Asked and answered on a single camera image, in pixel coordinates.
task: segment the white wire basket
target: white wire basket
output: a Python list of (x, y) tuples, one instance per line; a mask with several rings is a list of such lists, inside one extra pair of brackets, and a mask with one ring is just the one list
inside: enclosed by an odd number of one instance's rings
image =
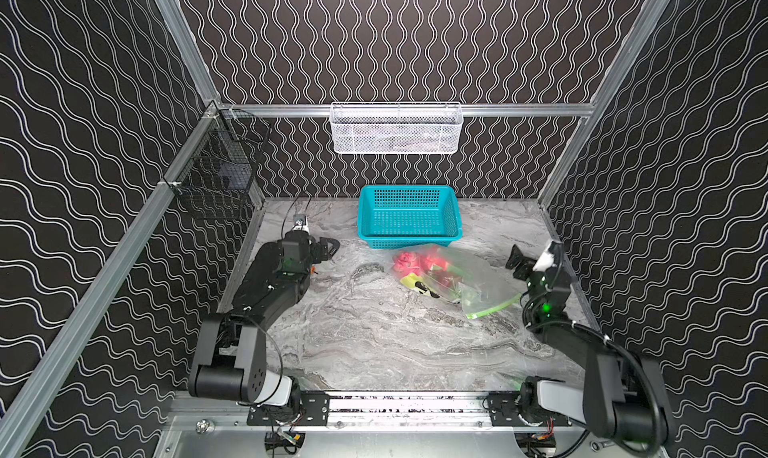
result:
[(333, 150), (341, 154), (452, 155), (462, 133), (459, 103), (332, 103)]

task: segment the red object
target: red object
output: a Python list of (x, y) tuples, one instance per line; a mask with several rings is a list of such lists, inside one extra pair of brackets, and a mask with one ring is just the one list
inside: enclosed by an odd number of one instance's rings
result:
[(440, 256), (440, 247), (435, 245), (427, 251), (424, 256), (424, 268), (426, 270), (448, 270), (448, 261)]
[(397, 272), (397, 277), (402, 279), (410, 273), (416, 276), (422, 275), (422, 266), (419, 259), (420, 255), (411, 251), (406, 251), (395, 256), (395, 266), (393, 270)]

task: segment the teal plastic basket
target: teal plastic basket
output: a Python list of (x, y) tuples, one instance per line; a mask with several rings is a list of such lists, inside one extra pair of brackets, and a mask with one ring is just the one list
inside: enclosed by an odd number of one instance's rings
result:
[(462, 237), (462, 217), (450, 186), (371, 185), (362, 188), (357, 233), (376, 249), (449, 245)]

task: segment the plastic basket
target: plastic basket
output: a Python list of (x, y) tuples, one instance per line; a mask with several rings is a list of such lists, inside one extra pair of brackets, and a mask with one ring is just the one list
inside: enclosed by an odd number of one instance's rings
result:
[(450, 186), (363, 187), (357, 232), (376, 249), (447, 246), (462, 237), (456, 193)]
[(452, 155), (462, 133), (459, 103), (332, 103), (333, 150), (342, 154)]

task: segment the green zipper seal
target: green zipper seal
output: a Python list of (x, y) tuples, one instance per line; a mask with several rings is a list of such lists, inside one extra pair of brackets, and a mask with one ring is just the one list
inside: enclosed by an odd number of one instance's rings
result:
[(513, 299), (509, 299), (507, 301), (504, 301), (504, 303), (502, 303), (502, 304), (500, 304), (498, 306), (495, 306), (493, 308), (485, 309), (485, 310), (480, 311), (478, 313), (469, 313), (467, 315), (467, 318), (468, 319), (478, 319), (480, 317), (484, 317), (485, 315), (488, 315), (488, 314), (491, 314), (491, 313), (495, 313), (497, 311), (500, 311), (500, 310), (508, 307), (509, 305), (511, 305), (511, 304), (513, 304), (515, 302), (519, 302), (520, 298), (522, 298), (522, 293), (518, 293), (518, 295), (513, 297)]

